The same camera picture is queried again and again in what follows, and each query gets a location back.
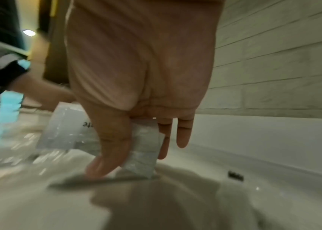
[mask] plastic bag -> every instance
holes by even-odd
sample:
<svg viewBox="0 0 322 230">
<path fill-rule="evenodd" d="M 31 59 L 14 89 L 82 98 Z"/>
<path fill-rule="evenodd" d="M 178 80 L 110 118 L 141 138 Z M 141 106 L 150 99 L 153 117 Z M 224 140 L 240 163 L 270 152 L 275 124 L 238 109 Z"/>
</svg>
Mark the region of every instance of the plastic bag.
<svg viewBox="0 0 322 230">
<path fill-rule="evenodd" d="M 164 135 L 156 120 L 132 122 L 132 149 L 122 168 L 151 177 Z M 81 105 L 60 103 L 38 142 L 39 149 L 79 149 L 99 155 L 99 137 Z"/>
</svg>

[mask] hand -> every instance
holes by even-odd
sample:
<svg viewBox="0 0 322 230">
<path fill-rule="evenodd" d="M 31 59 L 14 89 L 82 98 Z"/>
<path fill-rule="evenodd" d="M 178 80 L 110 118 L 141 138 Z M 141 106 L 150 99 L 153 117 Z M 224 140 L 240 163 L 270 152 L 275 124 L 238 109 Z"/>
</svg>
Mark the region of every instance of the hand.
<svg viewBox="0 0 322 230">
<path fill-rule="evenodd" d="M 102 155 L 88 167 L 103 176 L 131 149 L 131 118 L 153 118 L 166 135 L 178 118 L 188 144 L 195 110 L 213 68 L 221 1 L 75 1 L 67 24 L 72 90 L 96 129 Z"/>
</svg>

